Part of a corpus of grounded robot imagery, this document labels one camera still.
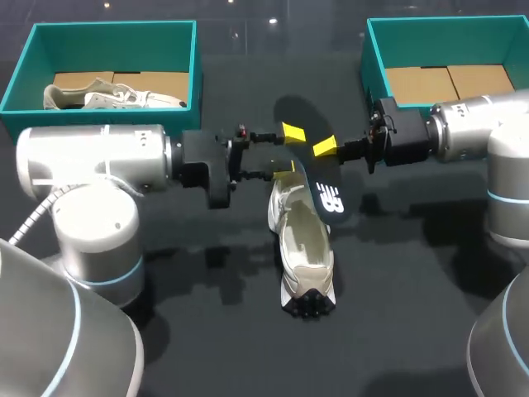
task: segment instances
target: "shoe sole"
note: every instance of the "shoe sole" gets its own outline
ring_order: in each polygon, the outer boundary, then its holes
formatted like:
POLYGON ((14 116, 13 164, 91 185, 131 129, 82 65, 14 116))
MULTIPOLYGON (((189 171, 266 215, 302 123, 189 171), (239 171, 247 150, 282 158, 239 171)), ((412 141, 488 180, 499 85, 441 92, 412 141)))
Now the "shoe sole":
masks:
POLYGON ((329 295, 334 296, 334 284, 331 283, 329 294, 325 296, 315 288, 311 288, 299 298, 294 298, 285 286, 284 277, 281 279, 281 296, 290 296, 290 300, 283 306, 283 310, 290 313, 293 317, 318 318, 322 315, 328 315, 336 308, 332 303, 329 295))

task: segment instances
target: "new balance logo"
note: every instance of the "new balance logo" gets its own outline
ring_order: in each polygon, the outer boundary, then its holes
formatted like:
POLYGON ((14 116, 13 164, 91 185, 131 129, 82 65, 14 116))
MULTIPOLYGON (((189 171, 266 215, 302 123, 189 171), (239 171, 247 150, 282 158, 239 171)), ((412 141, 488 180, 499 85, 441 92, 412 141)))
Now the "new balance logo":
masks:
POLYGON ((326 184, 319 184, 316 182, 316 187, 320 191, 320 200, 323 207, 329 213, 343 213, 344 204, 341 198, 338 197, 338 189, 326 184))

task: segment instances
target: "shoe insole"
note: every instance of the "shoe insole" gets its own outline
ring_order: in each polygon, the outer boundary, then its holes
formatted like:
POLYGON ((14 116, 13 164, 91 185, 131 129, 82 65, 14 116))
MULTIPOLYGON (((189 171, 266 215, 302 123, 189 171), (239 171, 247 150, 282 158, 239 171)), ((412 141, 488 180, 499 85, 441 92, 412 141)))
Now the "shoe insole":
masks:
POLYGON ((305 142, 286 145, 296 158, 296 170, 303 172, 311 191, 314 208, 327 225, 344 222, 351 214, 341 194, 340 162, 336 155, 316 157, 313 147, 333 136, 325 117, 306 99, 280 98, 274 105, 274 120, 304 131, 305 142))

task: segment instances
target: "shoe lace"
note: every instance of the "shoe lace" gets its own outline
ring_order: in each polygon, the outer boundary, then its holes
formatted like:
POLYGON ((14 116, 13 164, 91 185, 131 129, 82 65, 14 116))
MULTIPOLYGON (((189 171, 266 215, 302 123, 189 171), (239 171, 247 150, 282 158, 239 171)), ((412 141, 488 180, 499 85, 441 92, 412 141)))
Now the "shoe lace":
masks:
POLYGON ((125 84, 116 84, 116 86, 121 89, 114 89, 112 93, 114 96, 119 97, 121 102, 127 102, 129 98, 133 97, 135 99, 134 102, 139 103, 140 106, 144 107, 147 104, 147 98, 150 95, 150 91, 138 92, 125 84))

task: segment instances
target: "shoe tongue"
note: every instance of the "shoe tongue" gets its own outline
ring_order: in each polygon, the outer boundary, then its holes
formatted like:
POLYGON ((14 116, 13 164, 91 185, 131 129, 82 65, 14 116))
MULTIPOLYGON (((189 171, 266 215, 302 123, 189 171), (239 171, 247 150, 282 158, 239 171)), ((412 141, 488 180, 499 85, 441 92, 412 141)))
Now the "shoe tongue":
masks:
POLYGON ((110 94, 112 94, 116 88, 119 88, 119 87, 117 87, 115 84, 108 83, 107 81, 97 77, 93 81, 93 83, 90 85, 90 87, 88 87, 87 91, 89 93, 90 92, 95 92, 95 93, 110 93, 110 94))
POLYGON ((312 207, 312 197, 305 185, 293 186, 284 193, 281 199, 286 208, 291 208, 297 201, 304 202, 309 208, 312 207))

